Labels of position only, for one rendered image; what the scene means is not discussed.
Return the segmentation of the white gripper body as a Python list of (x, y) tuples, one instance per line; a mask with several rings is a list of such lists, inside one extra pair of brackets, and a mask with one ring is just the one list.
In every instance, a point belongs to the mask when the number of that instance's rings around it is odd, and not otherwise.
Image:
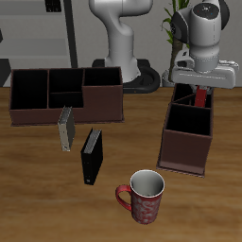
[(236, 62), (220, 60), (210, 73), (197, 73), (192, 61), (180, 60), (174, 65), (172, 80), (175, 83), (232, 89), (238, 70), (239, 65)]

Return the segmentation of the red book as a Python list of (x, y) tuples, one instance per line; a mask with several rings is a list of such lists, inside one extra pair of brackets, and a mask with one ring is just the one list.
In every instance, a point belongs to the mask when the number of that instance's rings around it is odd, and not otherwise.
[(195, 106), (204, 108), (206, 103), (206, 96), (207, 90), (202, 88), (201, 86), (198, 86), (195, 98)]

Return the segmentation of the narrow dark brown desk caddy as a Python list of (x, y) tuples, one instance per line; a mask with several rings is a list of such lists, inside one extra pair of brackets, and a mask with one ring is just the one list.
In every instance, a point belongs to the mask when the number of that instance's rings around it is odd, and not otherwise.
[(176, 84), (168, 105), (157, 168), (203, 177), (213, 139), (214, 93), (195, 105), (188, 84)]

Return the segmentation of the wide dark brown desk caddy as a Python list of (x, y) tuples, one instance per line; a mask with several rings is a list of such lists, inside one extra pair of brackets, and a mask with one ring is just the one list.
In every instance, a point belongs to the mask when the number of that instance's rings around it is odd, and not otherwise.
[(73, 109), (77, 124), (123, 121), (121, 70), (96, 67), (11, 72), (9, 114), (14, 126), (55, 125), (65, 107)]

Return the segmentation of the black book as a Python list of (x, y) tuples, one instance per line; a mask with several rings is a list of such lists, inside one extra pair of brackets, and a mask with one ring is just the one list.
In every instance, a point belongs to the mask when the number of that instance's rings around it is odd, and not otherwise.
[(91, 129), (80, 154), (84, 183), (93, 185), (103, 161), (102, 130)]

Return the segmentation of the grey book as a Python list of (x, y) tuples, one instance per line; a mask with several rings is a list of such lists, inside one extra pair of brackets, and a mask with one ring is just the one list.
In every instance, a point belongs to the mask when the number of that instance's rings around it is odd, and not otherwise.
[(75, 137), (75, 120), (73, 109), (64, 107), (58, 121), (60, 144), (63, 151), (70, 151)]

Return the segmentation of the green pot plant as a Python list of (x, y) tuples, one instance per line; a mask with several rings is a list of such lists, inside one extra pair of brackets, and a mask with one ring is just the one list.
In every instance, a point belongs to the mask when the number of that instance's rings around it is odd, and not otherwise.
[[(190, 0), (172, 0), (172, 2), (170, 3), (170, 6), (172, 7), (173, 12), (176, 12), (177, 10), (187, 8), (189, 6), (189, 2), (190, 2)], [(176, 38), (174, 38), (171, 31), (164, 27), (164, 23), (170, 24), (171, 18), (172, 18), (172, 14), (170, 13), (170, 11), (168, 9), (164, 9), (164, 10), (168, 14), (168, 18), (163, 19), (162, 24), (161, 24), (161, 28), (166, 31), (166, 33), (169, 37), (169, 39), (167, 41), (172, 45), (170, 66), (169, 66), (169, 69), (168, 69), (167, 78), (164, 81), (167, 84), (174, 86), (175, 83), (172, 81), (172, 78), (171, 78), (172, 69), (174, 67), (174, 60), (175, 60), (177, 54), (183, 48), (183, 43), (181, 41), (177, 40)]]

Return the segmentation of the red patterned mug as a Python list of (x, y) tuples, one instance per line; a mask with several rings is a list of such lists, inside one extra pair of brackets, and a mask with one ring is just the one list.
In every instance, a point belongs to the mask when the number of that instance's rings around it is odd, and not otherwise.
[[(136, 222), (150, 224), (158, 215), (164, 187), (164, 178), (159, 173), (143, 169), (130, 177), (129, 185), (118, 186), (115, 196), (117, 201), (131, 212)], [(119, 197), (121, 192), (130, 194), (130, 203)]]

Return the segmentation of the grey shelf unit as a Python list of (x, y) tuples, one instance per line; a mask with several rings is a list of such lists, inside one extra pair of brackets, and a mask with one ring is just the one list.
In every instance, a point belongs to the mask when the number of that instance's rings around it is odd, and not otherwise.
[(0, 31), (12, 69), (78, 67), (72, 0), (0, 0)]

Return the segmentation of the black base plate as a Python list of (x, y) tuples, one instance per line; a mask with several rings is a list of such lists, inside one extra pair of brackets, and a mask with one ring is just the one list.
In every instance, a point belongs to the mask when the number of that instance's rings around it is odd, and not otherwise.
[[(146, 59), (137, 60), (141, 75), (130, 83), (123, 84), (124, 94), (148, 94), (155, 92), (161, 83), (160, 75), (150, 67)], [(97, 59), (92, 64), (95, 67), (93, 73), (89, 73), (88, 84), (94, 85), (119, 85), (121, 78), (117, 69), (105, 67), (103, 59)]]

